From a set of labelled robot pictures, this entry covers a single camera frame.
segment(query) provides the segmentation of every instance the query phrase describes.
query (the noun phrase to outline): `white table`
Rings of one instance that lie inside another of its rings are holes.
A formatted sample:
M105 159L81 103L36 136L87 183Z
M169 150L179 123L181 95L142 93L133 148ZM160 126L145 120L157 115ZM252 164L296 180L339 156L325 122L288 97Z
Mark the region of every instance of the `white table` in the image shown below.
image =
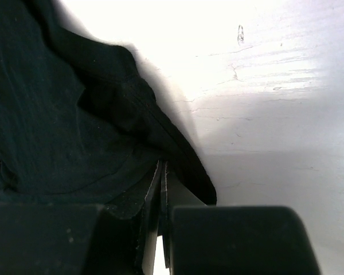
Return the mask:
M344 1L56 1L67 29L133 52L219 205L292 207L344 275Z

